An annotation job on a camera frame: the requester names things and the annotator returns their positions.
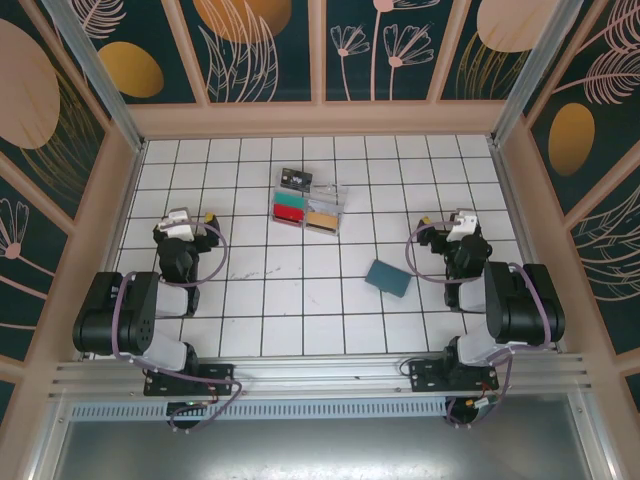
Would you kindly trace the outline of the teal card holder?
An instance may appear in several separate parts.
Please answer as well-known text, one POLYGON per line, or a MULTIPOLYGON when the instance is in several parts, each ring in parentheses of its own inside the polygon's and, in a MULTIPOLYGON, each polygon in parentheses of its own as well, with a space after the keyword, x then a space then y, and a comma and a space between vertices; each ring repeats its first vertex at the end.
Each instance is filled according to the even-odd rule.
POLYGON ((380 260, 373 261, 365 276, 367 284, 398 298, 405 296, 411 279, 411 274, 380 260))

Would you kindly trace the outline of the plain red card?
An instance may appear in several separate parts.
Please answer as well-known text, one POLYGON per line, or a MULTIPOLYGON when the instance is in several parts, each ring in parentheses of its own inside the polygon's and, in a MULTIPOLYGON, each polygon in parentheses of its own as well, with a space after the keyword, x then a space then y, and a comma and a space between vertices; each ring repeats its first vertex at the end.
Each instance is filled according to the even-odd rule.
POLYGON ((305 212, 297 207, 275 204, 273 206, 273 217, 277 221, 299 225, 304 222, 305 212))

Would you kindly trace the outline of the black white-print VIP card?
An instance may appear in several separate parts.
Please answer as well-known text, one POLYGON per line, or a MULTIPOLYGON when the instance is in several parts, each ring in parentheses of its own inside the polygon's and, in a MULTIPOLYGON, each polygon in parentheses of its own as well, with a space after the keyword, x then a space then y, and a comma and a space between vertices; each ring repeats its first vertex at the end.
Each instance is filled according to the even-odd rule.
POLYGON ((280 173, 280 186, 285 189, 309 193, 313 184, 313 174, 283 168, 280 173))

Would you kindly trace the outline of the clear acrylic card organizer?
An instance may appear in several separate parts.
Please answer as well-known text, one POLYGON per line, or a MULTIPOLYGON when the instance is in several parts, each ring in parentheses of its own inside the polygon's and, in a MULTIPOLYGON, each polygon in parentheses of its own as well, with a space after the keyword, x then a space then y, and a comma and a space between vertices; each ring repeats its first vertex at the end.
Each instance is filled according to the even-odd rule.
POLYGON ((344 217, 344 209, 345 209, 346 196, 347 196, 347 193, 348 193, 348 189, 346 187, 343 187, 343 186, 335 184, 335 183, 317 183, 317 182, 314 181, 314 177, 313 177, 313 184, 311 186, 311 190, 310 190, 309 193, 302 193, 302 192, 298 192, 298 191, 294 191, 294 190, 285 189, 285 188, 282 188, 280 186, 280 173, 281 173, 281 170, 276 175, 276 185, 274 187, 274 191, 273 191, 273 194, 271 196, 270 211, 269 211, 271 219, 276 221, 276 222, 288 224, 290 226, 294 226, 294 227, 297 227, 297 228, 312 230, 312 229, 309 229, 309 228, 306 227, 306 214, 308 213, 307 201, 309 199, 330 201, 330 202, 335 202, 336 204, 340 204, 340 205, 343 206, 343 214, 340 216, 340 226, 339 226, 339 230, 340 230, 340 227, 341 227, 341 224, 342 224, 342 220, 343 220, 343 217, 344 217), (305 205, 305 209, 304 209, 305 217, 304 217, 304 222, 303 223, 301 223, 299 225, 294 225, 294 224, 285 223, 285 222, 282 222, 282 221, 277 221, 277 220, 274 219, 274 217, 273 217, 273 206, 275 205, 275 203, 274 203, 274 193, 277 192, 277 191, 290 193, 290 194, 297 195, 297 196, 302 196, 302 197, 305 198, 306 205, 305 205))

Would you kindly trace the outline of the gold card with black stripe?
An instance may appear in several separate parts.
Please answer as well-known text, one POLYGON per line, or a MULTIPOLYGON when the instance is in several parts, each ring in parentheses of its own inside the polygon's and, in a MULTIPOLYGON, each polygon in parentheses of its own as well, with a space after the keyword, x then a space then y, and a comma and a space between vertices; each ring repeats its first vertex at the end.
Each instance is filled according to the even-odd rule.
POLYGON ((336 235, 340 226, 340 217, 338 215, 309 211, 306 214, 306 227, 312 230, 336 235))

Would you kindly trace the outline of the silver grey card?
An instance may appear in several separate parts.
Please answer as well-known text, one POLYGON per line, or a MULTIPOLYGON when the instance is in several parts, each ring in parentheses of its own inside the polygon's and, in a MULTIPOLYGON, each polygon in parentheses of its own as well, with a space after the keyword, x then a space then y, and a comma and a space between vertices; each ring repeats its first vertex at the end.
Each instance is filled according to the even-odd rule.
POLYGON ((307 205, 309 213, 314 212, 335 217, 340 217, 343 214, 343 206, 335 202, 309 199, 307 205))

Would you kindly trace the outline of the black electronics box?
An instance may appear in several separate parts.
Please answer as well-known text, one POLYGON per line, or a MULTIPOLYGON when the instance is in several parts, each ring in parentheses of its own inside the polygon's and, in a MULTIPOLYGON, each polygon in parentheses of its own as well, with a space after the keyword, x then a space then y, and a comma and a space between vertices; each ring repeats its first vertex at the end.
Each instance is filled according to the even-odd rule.
POLYGON ((499 396, 483 398, 450 397, 445 400, 445 422, 456 429, 471 429, 501 403, 499 396))
POLYGON ((169 402, 166 408, 167 423, 173 432, 185 434, 197 432, 219 416, 219 405, 211 401, 169 402))

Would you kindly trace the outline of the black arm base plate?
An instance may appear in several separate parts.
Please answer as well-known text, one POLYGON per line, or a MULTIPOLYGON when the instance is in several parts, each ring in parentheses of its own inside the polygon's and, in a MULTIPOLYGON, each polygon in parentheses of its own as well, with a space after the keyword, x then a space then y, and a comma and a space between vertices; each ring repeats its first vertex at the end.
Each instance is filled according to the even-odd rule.
POLYGON ((411 389, 414 393, 481 392, 499 388, 496 371, 491 367, 471 367, 447 363, 443 359, 416 360, 409 363, 411 389))
MULTIPOLYGON (((234 378, 234 365, 204 363, 193 371, 184 371, 184 374, 208 380, 232 380, 234 378)), ((202 382, 187 381, 163 373, 147 372, 143 395, 149 397, 209 396, 209 387, 209 384, 202 382)))

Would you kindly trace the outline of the aluminium mounting rail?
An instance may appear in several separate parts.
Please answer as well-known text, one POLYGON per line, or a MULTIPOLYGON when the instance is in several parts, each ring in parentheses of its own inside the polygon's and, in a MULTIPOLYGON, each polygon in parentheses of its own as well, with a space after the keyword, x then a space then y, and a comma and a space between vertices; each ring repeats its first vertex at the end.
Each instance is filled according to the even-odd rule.
MULTIPOLYGON (((327 355, 210 358, 210 363, 235 366, 234 378, 243 386, 241 398, 324 399, 408 397, 410 380, 401 374, 402 356, 327 355)), ((60 363, 48 387, 51 399, 128 400, 143 397, 140 369, 119 360, 60 363)), ((582 357, 557 352, 522 352, 510 375, 512 395, 589 391, 582 357)))

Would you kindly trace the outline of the aluminium frame post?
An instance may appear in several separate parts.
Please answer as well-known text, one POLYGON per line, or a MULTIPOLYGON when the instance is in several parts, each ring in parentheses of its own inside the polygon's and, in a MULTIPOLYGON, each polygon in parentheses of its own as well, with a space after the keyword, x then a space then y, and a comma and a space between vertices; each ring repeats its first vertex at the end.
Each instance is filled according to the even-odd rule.
POLYGON ((84 33, 72 6, 67 0, 42 0, 42 2, 62 37, 84 68, 88 79, 93 83, 127 143, 135 153, 139 153, 142 148, 142 137, 94 45, 84 33))
POLYGON ((518 122, 564 38, 575 23, 582 4, 583 0, 559 0, 556 5, 518 75, 496 126, 491 132, 492 145, 496 149, 504 145, 518 122))

